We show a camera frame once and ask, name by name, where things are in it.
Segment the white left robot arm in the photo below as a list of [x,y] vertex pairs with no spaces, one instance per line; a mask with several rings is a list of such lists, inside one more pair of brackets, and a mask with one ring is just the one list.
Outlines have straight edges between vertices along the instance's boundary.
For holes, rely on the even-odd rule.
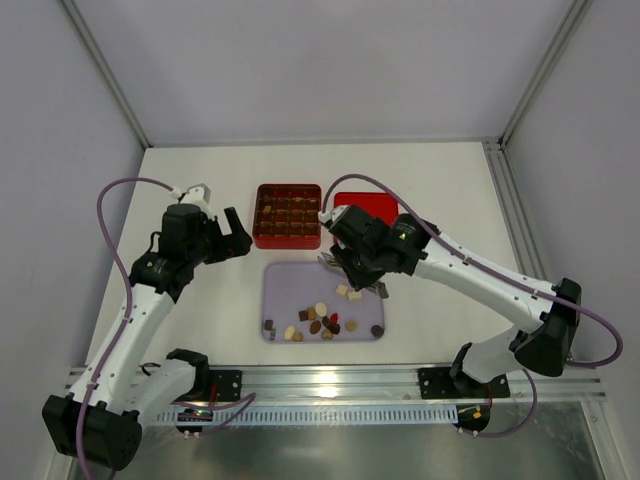
[[158,248],[132,265],[124,304],[98,353],[66,395],[51,395],[43,405],[42,417],[59,453],[83,466],[121,471],[162,410],[176,400],[210,399],[214,381],[208,358],[191,350],[171,351],[157,371],[138,385],[132,382],[196,268],[249,253],[252,239],[236,210],[229,207],[224,214],[229,233],[195,204],[167,208]]

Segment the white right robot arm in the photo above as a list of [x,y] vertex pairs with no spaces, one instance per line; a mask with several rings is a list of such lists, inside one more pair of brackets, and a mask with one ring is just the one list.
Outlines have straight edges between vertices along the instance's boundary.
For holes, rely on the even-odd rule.
[[415,276],[447,286],[511,323],[499,335],[460,348],[449,376],[462,396],[480,395],[495,378],[516,370],[551,378],[563,374],[580,319],[576,282],[553,285],[483,264],[410,213],[387,224],[359,206],[342,205],[318,219],[334,237],[330,254],[353,289],[372,287],[390,273]]

